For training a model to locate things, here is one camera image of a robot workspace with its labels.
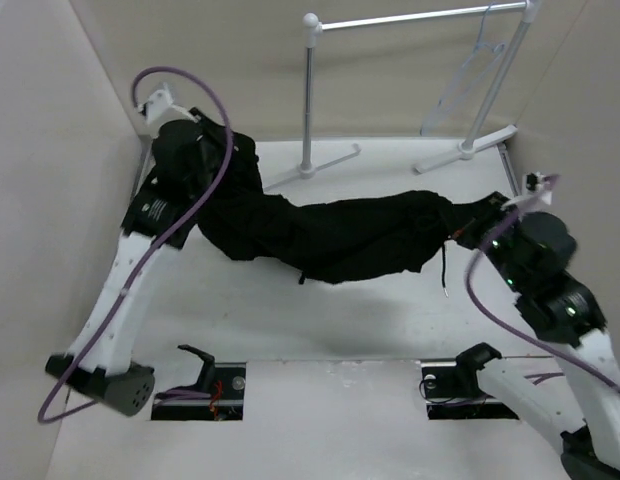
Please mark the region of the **black trousers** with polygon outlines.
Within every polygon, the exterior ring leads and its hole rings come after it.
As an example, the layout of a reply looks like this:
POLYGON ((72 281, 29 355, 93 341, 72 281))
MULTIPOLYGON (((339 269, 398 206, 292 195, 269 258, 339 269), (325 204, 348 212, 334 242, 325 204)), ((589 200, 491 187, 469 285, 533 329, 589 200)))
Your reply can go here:
POLYGON ((203 236, 228 258, 274 258, 303 280, 418 273, 469 220, 470 204, 427 190, 296 206, 263 190, 255 141, 234 135, 230 165, 198 210, 203 236))

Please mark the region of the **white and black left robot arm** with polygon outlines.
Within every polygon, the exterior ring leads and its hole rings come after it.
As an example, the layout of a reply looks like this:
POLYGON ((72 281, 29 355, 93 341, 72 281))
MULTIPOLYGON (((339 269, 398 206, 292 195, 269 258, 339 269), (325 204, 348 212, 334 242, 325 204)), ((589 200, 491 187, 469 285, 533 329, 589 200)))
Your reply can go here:
POLYGON ((126 417, 144 408, 154 370, 134 362, 132 351, 156 287, 155 270, 183 249, 234 147, 229 120, 216 124, 196 108, 158 129, 150 145, 154 164, 126 210, 95 306, 70 347, 46 362, 55 391, 67 386, 126 417))

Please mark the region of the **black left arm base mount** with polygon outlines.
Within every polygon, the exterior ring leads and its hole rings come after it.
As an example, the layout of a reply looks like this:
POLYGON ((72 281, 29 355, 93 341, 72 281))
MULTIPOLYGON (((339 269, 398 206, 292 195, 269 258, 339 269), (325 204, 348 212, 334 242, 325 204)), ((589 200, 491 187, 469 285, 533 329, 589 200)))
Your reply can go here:
POLYGON ((188 344, 178 349, 200 362, 195 380, 157 392, 151 421, 242 421, 247 383, 246 363, 218 363, 215 357, 188 344))

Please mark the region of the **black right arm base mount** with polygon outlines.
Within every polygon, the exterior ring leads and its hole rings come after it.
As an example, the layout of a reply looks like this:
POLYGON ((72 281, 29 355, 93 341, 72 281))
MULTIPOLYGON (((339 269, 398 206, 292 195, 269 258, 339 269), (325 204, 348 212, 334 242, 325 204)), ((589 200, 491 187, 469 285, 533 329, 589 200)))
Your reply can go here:
POLYGON ((518 420, 500 401, 458 378, 454 360, 424 361, 420 364, 419 396, 425 401, 431 421, 518 420))

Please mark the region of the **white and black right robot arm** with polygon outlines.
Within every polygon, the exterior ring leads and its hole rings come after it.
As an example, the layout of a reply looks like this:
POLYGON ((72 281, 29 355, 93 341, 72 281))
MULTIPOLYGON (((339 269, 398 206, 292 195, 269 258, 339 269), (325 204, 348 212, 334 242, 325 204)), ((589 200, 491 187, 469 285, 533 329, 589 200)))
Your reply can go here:
POLYGON ((556 452, 571 479, 620 479, 620 369, 607 322, 594 294, 566 270, 577 248, 563 221, 534 212, 495 192, 473 203, 453 240, 473 250, 466 292, 494 324, 554 357, 581 410, 567 413, 487 344, 457 358, 454 384, 463 394, 485 393, 513 411, 556 452), (514 306, 533 331, 528 336, 481 303, 472 280, 486 259, 516 295, 514 306))

